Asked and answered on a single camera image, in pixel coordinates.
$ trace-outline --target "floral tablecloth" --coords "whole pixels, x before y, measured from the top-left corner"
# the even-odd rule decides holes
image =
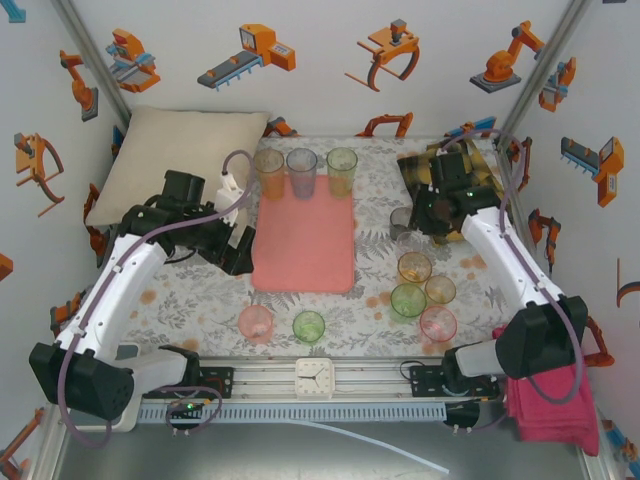
[[[390,318],[397,252],[389,237],[389,215],[397,207],[411,205],[396,160],[423,152],[428,143],[429,139],[262,139],[258,148],[272,147],[285,155],[296,147],[312,149],[322,157],[321,172],[326,171],[324,157],[334,147],[349,147],[358,154],[353,289],[342,295],[262,293],[251,286],[249,275],[229,277],[196,255],[160,269],[132,312],[124,340],[140,344],[143,352],[172,343],[203,356],[397,357],[441,354],[451,345],[490,339],[491,331],[509,320],[507,308],[486,265],[467,242],[435,247],[425,236],[422,245],[433,273],[456,283],[457,296],[447,305],[458,319],[452,342],[425,343],[417,323],[400,325]],[[478,140],[476,146],[498,174],[490,141]],[[256,187],[249,207],[254,226],[259,194]],[[253,345],[238,331],[238,315],[252,304],[264,305],[274,314],[275,330],[267,345]],[[298,342],[292,331],[295,316],[307,309],[321,313],[326,321],[325,335],[313,347]]]

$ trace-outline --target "cable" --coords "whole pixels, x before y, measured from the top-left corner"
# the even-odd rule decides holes
[[[155,392],[194,392],[194,393],[198,393],[198,392],[208,392],[213,394],[213,396],[215,396],[218,399],[218,407],[216,408],[216,410],[211,414],[211,416],[209,416],[209,418],[207,418],[204,422],[200,423],[198,426],[190,428],[188,430],[184,430],[184,434],[186,436],[191,435],[192,433],[197,433],[200,430],[204,429],[207,425],[209,425],[214,419],[216,419],[218,417],[218,415],[220,415],[220,412],[222,411],[222,395],[220,395],[220,392],[218,392],[217,390],[211,388],[211,387],[205,387],[205,386],[197,386],[197,387],[172,387],[172,386],[166,386],[166,387],[160,387],[160,388],[156,388],[154,390]],[[164,417],[164,422],[167,424],[167,426],[169,428],[172,428],[174,431],[174,435],[177,433],[177,429],[175,428],[175,426],[171,423],[171,414],[178,412],[180,410],[184,409],[184,405],[178,405],[175,407],[168,407],[167,408],[167,413]]]
[[[414,460],[422,465],[438,470],[439,472],[444,473],[445,475],[449,475],[449,469],[444,468],[437,463],[430,462],[429,460],[425,460],[422,457],[418,457],[413,453],[409,453],[406,450],[402,450],[401,448],[394,447],[393,445],[389,445],[388,443],[381,442],[380,440],[376,440],[375,438],[365,437],[364,435],[359,435],[357,433],[350,432],[348,430],[343,430],[341,428],[332,427],[329,425],[324,425],[322,423],[314,423],[314,422],[301,422],[298,420],[287,420],[284,423],[290,423],[292,425],[300,425],[302,427],[312,427],[318,428],[320,430],[328,430],[329,432],[339,433],[340,435],[345,435],[347,437],[355,438],[356,440],[361,440],[363,442],[370,443],[372,445],[376,445],[378,447],[386,448],[387,450],[391,450],[392,452],[398,453],[404,457],[407,457],[410,460]]]
[[[463,133],[462,135],[452,138],[442,147],[442,149],[446,151],[454,143],[457,143],[460,140],[464,140],[465,138],[470,138],[479,133],[497,133],[499,135],[504,135],[505,137],[515,142],[516,146],[518,147],[518,152],[524,154],[524,147],[522,146],[522,143],[520,143],[520,141],[511,133],[500,130],[498,128],[481,128],[478,130],[472,130],[470,132]],[[560,319],[562,320],[562,323],[564,324],[565,328],[567,329],[567,333],[569,334],[569,340],[571,341],[571,346],[573,347],[574,356],[576,358],[576,377],[569,392],[562,398],[550,397],[540,388],[540,386],[536,383],[535,379],[532,376],[528,377],[528,380],[529,382],[531,382],[531,386],[534,388],[534,390],[538,392],[538,395],[544,398],[547,402],[554,405],[564,405],[565,403],[569,403],[578,394],[578,392],[580,391],[580,385],[582,384],[582,376],[584,374],[584,360],[582,357],[582,349],[580,348],[580,341],[578,340],[576,332],[573,329],[573,325],[571,325],[569,317],[567,317],[567,314],[564,312],[564,310],[562,310],[560,305],[558,305],[558,302],[555,301],[555,299],[551,296],[544,285],[541,284],[540,279],[531,269],[522,253],[520,253],[520,250],[518,250],[518,248],[516,247],[516,244],[511,239],[511,236],[507,234],[505,227],[505,218],[507,217],[507,203],[509,202],[509,198],[511,197],[511,195],[515,193],[515,180],[524,174],[524,166],[525,162],[518,162],[518,167],[515,173],[512,175],[511,181],[507,186],[507,191],[505,192],[504,196],[502,197],[502,201],[500,202],[500,215],[498,216],[500,222],[500,233],[509,245],[509,248],[511,248],[513,254],[520,262],[520,265],[522,265],[522,268],[525,270],[525,272],[527,272],[527,275],[529,276],[531,281],[535,285],[541,285],[540,293],[542,293],[544,298],[551,304],[553,309],[560,316]]]
[[[402,362],[400,364],[400,375],[402,375],[402,378],[408,381],[411,381],[411,379],[404,374],[404,372],[402,371],[402,367],[404,367],[405,365],[411,365],[411,364],[422,365],[423,367],[425,366],[425,364],[422,363],[420,360],[405,360],[404,362]]]
[[[170,258],[169,260],[167,260],[166,262],[164,262],[165,265],[173,265],[174,263],[180,263],[180,262],[184,262],[185,260],[189,260],[191,257],[193,257],[196,254],[197,250],[195,248],[192,248],[191,251],[186,254],[184,257],[180,257],[180,258]]]
[[[122,269],[125,268],[125,262],[129,259],[131,255],[133,255],[133,253],[138,249],[138,247],[140,247],[140,245],[144,245],[148,240],[155,237],[156,235],[160,235],[161,233],[177,230],[178,228],[193,227],[196,225],[201,225],[203,223],[213,222],[214,220],[218,220],[224,217],[225,215],[233,212],[236,208],[239,208],[241,205],[243,205],[247,201],[247,199],[249,198],[249,195],[251,194],[251,188],[253,187],[253,184],[255,182],[255,175],[256,175],[255,166],[253,163],[253,157],[244,150],[234,150],[229,155],[227,155],[227,158],[225,158],[222,164],[222,172],[223,173],[227,172],[227,167],[229,165],[229,162],[236,155],[244,155],[245,157],[247,157],[247,160],[249,161],[249,164],[250,164],[249,179],[247,180],[247,188],[245,188],[240,198],[238,198],[238,200],[229,208],[222,210],[219,213],[214,213],[206,217],[195,218],[192,220],[185,220],[183,222],[178,222],[171,225],[165,225],[163,227],[156,228],[155,230],[152,230],[151,232],[147,233],[143,237],[139,238],[133,245],[131,245],[131,247],[129,247],[122,254],[122,256],[116,262],[114,268],[112,268],[109,274],[107,275],[107,278],[105,279],[105,281],[102,282],[102,284],[98,287],[95,297],[93,297],[93,299],[87,306],[87,310],[84,316],[82,317],[80,324],[78,325],[79,330],[85,330],[87,328],[87,325],[89,324],[89,320],[91,319],[91,315],[93,315],[93,312],[97,308],[98,303],[100,302],[100,300],[102,300],[107,289],[111,285],[111,282],[113,281],[115,276],[118,274],[117,272],[121,272]],[[60,366],[60,373],[58,375],[58,385],[56,390],[57,397],[58,397],[58,407],[60,409],[60,415],[62,417],[62,421],[66,425],[67,430],[69,430],[69,433],[76,440],[78,440],[80,443],[82,443],[84,446],[88,448],[102,448],[107,444],[111,436],[111,422],[107,422],[104,438],[100,442],[94,442],[87,435],[83,434],[80,430],[78,430],[78,428],[73,423],[73,420],[71,419],[71,415],[69,415],[69,412],[67,410],[67,402],[65,398],[67,372],[69,371],[69,363],[71,362],[73,353],[78,347],[78,343],[80,343],[81,338],[82,338],[81,333],[74,334],[73,339],[69,344],[69,348],[65,352],[64,358],[62,360],[62,365]]]

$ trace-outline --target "folded cloth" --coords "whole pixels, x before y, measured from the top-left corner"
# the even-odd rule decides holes
[[[504,327],[494,330],[498,338]],[[548,396],[564,397],[576,376],[574,365],[534,375]],[[507,379],[507,414],[515,418],[520,437],[530,442],[561,442],[580,446],[588,455],[598,455],[598,420],[586,369],[578,394],[563,405],[547,402],[528,379]]]

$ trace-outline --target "cushion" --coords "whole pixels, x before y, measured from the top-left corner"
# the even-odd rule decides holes
[[[86,224],[120,223],[131,207],[162,193],[167,170],[204,178],[202,203],[213,202],[221,187],[220,172],[226,156],[238,149],[253,155],[268,120],[268,113],[173,112],[136,107],[118,158]],[[229,171],[245,188],[247,159],[238,155],[229,163]],[[240,210],[236,222],[234,237],[247,225],[246,209]]]

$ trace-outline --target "clock face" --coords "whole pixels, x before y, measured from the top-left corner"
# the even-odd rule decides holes
[[[298,398],[330,399],[335,390],[333,363],[328,358],[300,358],[296,362]]]

